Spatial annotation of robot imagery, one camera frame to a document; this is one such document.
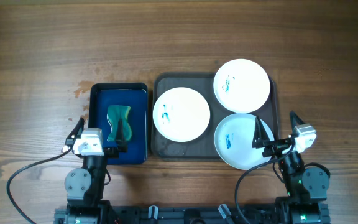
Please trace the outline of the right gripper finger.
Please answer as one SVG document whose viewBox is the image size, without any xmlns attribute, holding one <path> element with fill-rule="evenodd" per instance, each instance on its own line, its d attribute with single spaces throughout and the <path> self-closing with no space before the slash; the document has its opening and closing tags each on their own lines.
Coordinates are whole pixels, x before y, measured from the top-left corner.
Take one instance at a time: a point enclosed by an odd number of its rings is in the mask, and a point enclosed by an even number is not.
<svg viewBox="0 0 358 224">
<path fill-rule="evenodd" d="M 266 147 L 270 142 L 270 138 L 258 116 L 255 117 L 255 130 L 254 137 L 252 140 L 253 148 Z"/>
<path fill-rule="evenodd" d="M 290 111 L 290 122 L 293 136 L 305 131 L 305 122 L 294 111 Z"/>
</svg>

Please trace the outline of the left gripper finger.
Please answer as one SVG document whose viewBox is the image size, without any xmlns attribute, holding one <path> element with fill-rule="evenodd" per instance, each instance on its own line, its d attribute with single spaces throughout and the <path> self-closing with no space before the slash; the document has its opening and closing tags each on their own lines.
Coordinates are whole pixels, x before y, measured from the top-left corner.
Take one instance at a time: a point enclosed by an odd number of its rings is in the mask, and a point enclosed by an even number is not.
<svg viewBox="0 0 358 224">
<path fill-rule="evenodd" d="M 124 135 L 124 128 L 122 119 L 119 120 L 116 131 L 116 144 L 117 146 L 126 146 L 126 139 Z"/>
<path fill-rule="evenodd" d="M 74 145 L 75 141 L 81 137 L 82 131 L 84 129 L 84 123 L 85 120 L 83 118 L 80 118 L 74 129 L 67 136 L 65 140 L 66 145 Z"/>
</svg>

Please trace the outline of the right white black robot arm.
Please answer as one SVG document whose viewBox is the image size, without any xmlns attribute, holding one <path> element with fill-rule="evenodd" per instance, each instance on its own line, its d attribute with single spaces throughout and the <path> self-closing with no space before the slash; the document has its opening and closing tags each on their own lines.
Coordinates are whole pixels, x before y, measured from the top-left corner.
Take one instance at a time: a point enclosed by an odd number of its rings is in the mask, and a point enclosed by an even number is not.
<svg viewBox="0 0 358 224">
<path fill-rule="evenodd" d="M 253 148 L 262 148 L 263 157 L 270 157 L 281 173 L 286 197 L 276 199 L 281 223 L 330 223 L 327 191 L 331 173 L 325 166 L 304 163 L 301 153 L 316 140 L 316 130 L 290 112 L 292 133 L 285 139 L 271 140 L 260 118 L 255 118 Z"/>
</svg>

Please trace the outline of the green yellow sponge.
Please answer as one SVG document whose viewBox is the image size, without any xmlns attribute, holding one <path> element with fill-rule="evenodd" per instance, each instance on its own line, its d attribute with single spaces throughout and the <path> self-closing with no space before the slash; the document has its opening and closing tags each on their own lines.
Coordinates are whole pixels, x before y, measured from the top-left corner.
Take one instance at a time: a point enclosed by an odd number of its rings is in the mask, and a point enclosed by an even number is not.
<svg viewBox="0 0 358 224">
<path fill-rule="evenodd" d="M 129 124 L 130 106 L 110 105 L 107 110 L 107 120 L 111 127 L 108 141 L 118 141 L 120 136 L 128 142 L 132 138 L 132 129 Z"/>
</svg>

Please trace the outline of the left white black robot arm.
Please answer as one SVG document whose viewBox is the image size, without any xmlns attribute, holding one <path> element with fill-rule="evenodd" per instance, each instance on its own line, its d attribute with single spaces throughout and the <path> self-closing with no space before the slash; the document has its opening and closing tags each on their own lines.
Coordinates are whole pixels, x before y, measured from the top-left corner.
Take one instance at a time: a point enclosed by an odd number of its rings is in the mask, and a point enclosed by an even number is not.
<svg viewBox="0 0 358 224">
<path fill-rule="evenodd" d="M 83 165 L 65 178 L 67 207 L 61 217 L 55 214 L 55 223 L 120 223 L 110 201 L 103 199 L 108 159 L 118 158 L 127 151 L 122 120 L 118 121 L 116 147 L 103 147 L 99 128 L 84 128 L 84 119 L 67 136 L 65 147 L 82 158 Z"/>
</svg>

